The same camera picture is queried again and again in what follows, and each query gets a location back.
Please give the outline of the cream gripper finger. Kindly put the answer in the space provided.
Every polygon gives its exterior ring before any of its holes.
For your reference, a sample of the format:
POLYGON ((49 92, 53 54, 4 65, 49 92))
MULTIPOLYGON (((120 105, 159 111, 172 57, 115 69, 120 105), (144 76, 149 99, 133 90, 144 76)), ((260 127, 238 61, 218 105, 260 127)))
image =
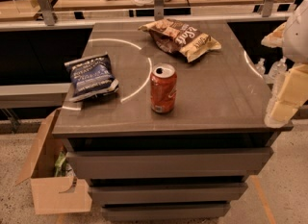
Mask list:
POLYGON ((261 40, 261 44, 269 48, 281 47, 286 23, 282 23, 261 40))

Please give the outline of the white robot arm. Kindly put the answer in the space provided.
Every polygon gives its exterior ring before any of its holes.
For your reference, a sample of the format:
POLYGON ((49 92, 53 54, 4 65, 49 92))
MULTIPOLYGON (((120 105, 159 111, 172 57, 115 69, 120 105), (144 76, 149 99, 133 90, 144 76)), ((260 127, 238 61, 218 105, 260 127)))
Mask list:
POLYGON ((286 125, 308 100, 308 0, 303 0, 285 23, 281 34, 283 56, 295 64, 273 82, 264 122, 286 125))

